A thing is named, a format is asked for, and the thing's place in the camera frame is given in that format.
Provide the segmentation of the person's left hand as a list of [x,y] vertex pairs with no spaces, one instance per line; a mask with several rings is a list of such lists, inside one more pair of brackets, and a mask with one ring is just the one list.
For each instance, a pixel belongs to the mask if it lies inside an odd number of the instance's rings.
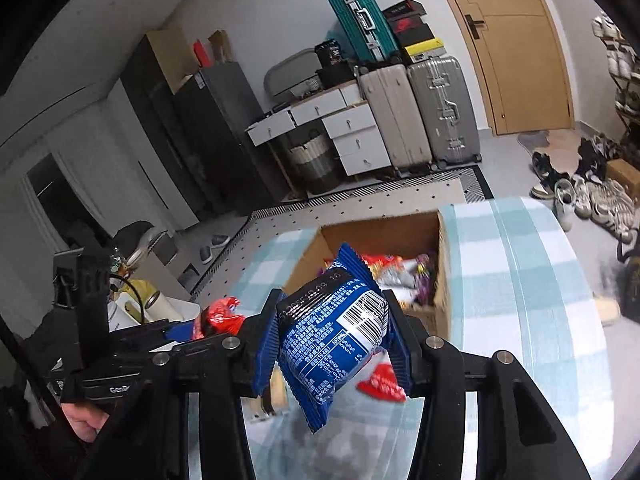
[[109,414],[88,402],[62,403],[61,408],[78,438],[92,443],[108,421]]

